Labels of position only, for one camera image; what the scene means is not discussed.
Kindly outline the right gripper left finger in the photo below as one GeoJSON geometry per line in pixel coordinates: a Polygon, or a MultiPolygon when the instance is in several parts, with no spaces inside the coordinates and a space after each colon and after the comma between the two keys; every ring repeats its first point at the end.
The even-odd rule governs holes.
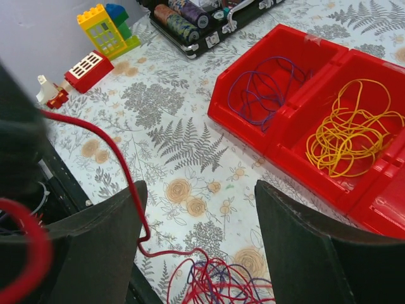
{"type": "Polygon", "coordinates": [[[128,188],[47,225],[53,262],[21,303],[124,303],[141,222],[128,188]]]}

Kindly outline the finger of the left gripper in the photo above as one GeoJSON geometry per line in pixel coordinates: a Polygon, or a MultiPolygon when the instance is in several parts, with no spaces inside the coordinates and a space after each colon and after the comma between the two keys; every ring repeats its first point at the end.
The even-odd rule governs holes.
{"type": "Polygon", "coordinates": [[[43,116],[1,65],[1,197],[16,200],[37,188],[47,141],[43,116]]]}

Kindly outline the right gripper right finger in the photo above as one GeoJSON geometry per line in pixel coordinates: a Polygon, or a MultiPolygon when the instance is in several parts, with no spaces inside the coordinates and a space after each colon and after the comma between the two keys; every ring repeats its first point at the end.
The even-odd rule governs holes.
{"type": "Polygon", "coordinates": [[[332,219],[264,180],[256,209],[277,303],[404,303],[404,241],[332,219]]]}

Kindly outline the red three-compartment tray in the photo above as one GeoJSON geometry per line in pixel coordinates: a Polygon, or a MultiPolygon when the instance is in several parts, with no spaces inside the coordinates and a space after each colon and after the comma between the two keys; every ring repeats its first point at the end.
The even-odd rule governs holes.
{"type": "Polygon", "coordinates": [[[404,237],[404,68],[277,25],[208,116],[359,226],[404,237]]]}

